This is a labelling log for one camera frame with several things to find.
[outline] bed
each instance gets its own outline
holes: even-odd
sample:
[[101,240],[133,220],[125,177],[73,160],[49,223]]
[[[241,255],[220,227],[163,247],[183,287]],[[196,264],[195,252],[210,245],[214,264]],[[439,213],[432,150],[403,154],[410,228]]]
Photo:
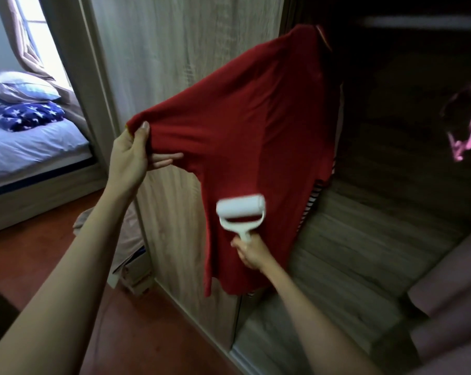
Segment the bed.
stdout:
[[0,229],[103,188],[105,173],[71,121],[0,128]]

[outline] person's left arm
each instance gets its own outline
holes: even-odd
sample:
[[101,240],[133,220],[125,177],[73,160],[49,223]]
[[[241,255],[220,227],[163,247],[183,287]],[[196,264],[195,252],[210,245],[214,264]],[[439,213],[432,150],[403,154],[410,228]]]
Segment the person's left arm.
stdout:
[[126,209],[145,172],[183,154],[147,158],[145,123],[112,148],[107,186],[80,233],[0,341],[0,374],[79,373],[114,257]]

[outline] blue star blanket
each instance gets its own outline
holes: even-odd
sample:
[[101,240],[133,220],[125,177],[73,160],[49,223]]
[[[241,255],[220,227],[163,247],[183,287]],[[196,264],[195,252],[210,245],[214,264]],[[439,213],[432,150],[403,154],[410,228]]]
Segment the blue star blanket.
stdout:
[[11,104],[0,99],[0,128],[8,132],[21,132],[62,121],[64,114],[64,110],[51,101]]

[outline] person's left hand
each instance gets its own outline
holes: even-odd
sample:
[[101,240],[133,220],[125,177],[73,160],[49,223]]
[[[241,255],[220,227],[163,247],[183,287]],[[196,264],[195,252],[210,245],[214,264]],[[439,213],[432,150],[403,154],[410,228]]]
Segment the person's left hand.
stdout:
[[110,155],[109,177],[106,189],[129,197],[130,201],[145,178],[145,173],[163,168],[173,160],[183,157],[183,153],[152,154],[147,157],[145,145],[148,141],[150,125],[144,122],[135,132],[135,136],[125,129],[114,140]]

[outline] white lint roller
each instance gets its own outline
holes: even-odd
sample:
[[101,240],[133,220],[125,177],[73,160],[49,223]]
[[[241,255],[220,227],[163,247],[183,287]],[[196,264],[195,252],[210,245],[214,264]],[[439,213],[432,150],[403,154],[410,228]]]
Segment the white lint roller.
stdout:
[[[250,242],[249,232],[261,225],[265,219],[265,198],[263,195],[223,198],[216,203],[216,214],[220,217],[221,226],[230,232],[237,233],[244,242]],[[250,222],[229,222],[229,218],[261,216]]]

